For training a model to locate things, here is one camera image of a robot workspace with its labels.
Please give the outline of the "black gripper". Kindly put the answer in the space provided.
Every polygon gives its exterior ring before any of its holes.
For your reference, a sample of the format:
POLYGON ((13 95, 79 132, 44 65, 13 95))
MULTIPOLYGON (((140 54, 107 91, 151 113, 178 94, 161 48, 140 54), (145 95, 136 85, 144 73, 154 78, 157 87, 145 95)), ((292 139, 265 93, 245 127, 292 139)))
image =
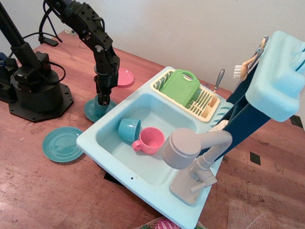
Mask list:
POLYGON ((108 106, 111 102, 111 89, 118 83, 119 57, 112 46, 107 50, 100 45, 94 46, 93 55, 96 62, 94 81, 98 93, 98 104, 108 106))

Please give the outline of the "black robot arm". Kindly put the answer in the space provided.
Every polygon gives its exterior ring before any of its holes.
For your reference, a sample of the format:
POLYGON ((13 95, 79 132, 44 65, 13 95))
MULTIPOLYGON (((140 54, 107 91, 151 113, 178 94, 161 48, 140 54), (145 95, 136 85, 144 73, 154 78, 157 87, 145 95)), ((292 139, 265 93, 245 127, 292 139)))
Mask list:
MULTIPOLYGON (((47 4, 49 11, 92 50, 98 104, 106 108, 112 88, 118 84, 120 59, 105 31, 104 20, 87 3, 49 0, 47 4)), ((51 69, 49 56, 33 51, 4 8, 0 10, 0 29, 15 54, 0 69, 0 98, 9 104, 10 113, 32 122, 61 117, 73 104, 73 98, 68 86, 51 69)))

